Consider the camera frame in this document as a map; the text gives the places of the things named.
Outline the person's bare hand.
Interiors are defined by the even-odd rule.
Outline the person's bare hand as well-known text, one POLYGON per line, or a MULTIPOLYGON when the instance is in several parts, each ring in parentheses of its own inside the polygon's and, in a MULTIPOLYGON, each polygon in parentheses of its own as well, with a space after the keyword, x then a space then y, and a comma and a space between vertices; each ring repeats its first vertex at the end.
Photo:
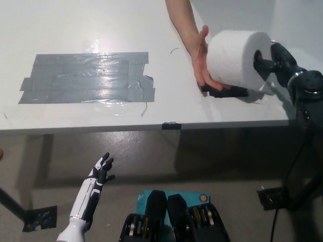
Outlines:
POLYGON ((192 66, 194 70, 194 76, 200 87, 208 85, 219 91, 223 89, 230 89, 230 85, 223 84, 221 82, 212 79, 206 63, 208 45, 205 38, 209 34, 208 26, 204 25, 201 31, 195 36, 194 44, 189 50, 189 54, 192 61, 192 66))

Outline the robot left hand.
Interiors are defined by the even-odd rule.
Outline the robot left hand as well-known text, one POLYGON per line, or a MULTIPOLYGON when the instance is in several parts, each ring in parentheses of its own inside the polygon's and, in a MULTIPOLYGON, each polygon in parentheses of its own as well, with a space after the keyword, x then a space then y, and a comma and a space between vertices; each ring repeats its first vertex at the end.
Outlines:
POLYGON ((70 217, 85 221, 87 228, 92 225, 93 215, 103 186, 115 178, 115 175, 108 174, 113 166, 113 161, 114 159, 110 157, 108 152, 98 160, 88 177, 83 181, 72 207, 70 217))

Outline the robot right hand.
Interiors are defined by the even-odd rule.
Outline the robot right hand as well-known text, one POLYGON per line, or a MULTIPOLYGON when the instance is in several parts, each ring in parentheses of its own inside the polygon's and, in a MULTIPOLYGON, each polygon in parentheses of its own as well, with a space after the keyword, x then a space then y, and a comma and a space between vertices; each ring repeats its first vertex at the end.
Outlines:
POLYGON ((295 58, 280 43, 272 41, 270 51, 271 60, 264 59, 262 53, 257 50, 254 54, 253 67, 264 81, 274 73, 277 82, 287 88, 290 79, 304 69, 298 66, 295 58))

